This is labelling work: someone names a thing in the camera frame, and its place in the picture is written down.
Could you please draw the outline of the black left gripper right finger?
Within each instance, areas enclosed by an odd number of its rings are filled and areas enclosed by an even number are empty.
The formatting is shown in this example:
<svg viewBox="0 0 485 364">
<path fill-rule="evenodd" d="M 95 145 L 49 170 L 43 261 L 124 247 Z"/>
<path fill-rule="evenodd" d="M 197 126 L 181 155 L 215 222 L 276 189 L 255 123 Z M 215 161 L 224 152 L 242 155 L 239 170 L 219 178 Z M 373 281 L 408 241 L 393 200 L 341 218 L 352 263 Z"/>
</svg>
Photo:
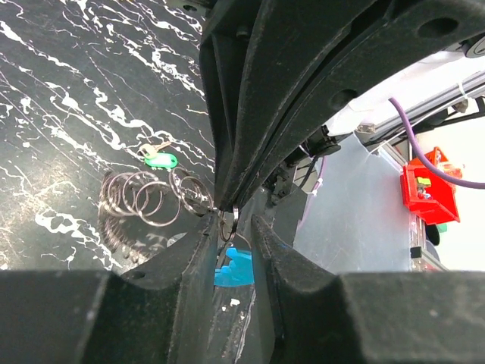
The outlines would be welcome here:
<svg viewBox="0 0 485 364">
<path fill-rule="evenodd" d="M 334 275 L 253 216 L 252 263 L 267 363 L 482 363 L 481 272 Z"/>
</svg>

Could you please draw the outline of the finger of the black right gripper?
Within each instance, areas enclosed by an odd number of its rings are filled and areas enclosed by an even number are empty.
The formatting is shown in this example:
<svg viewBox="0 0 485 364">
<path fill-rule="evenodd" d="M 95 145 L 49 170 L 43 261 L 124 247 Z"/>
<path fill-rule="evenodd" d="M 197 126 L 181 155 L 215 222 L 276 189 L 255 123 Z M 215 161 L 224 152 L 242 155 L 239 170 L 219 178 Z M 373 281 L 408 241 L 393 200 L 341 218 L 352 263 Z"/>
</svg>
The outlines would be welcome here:
<svg viewBox="0 0 485 364">
<path fill-rule="evenodd" d="M 484 30 L 482 1 L 264 1 L 242 73 L 227 205 L 357 96 Z"/>
<path fill-rule="evenodd" d="M 355 76 L 388 1 L 217 1 L 200 66 L 216 148 L 217 207 L 242 206 L 320 124 L 380 81 Z"/>
</svg>

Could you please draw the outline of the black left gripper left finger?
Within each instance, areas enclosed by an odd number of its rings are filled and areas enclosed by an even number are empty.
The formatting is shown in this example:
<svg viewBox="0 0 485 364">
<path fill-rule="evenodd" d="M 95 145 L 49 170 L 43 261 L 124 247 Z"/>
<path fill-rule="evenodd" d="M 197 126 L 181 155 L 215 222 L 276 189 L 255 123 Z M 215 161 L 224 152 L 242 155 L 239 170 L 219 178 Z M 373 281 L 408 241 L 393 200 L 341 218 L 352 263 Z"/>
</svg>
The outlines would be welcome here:
<svg viewBox="0 0 485 364">
<path fill-rule="evenodd" d="M 201 363 L 212 317 L 217 216 L 123 275 L 3 271 L 3 363 Z"/>
</svg>

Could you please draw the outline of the key with green tag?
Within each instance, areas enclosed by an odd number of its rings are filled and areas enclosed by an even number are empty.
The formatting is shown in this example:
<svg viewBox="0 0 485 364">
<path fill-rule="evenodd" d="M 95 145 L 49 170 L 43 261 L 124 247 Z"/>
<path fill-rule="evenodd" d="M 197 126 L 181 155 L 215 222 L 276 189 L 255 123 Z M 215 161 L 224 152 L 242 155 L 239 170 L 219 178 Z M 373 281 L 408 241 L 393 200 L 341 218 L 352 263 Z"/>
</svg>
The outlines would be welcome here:
<svg viewBox="0 0 485 364">
<path fill-rule="evenodd" d="M 157 145 L 145 143 L 139 147 L 137 154 L 143 157 L 144 163 L 151 168 L 165 168 L 171 170 L 177 167 L 178 160 L 175 155 L 163 151 L 163 149 L 170 145 L 170 141 Z"/>
</svg>

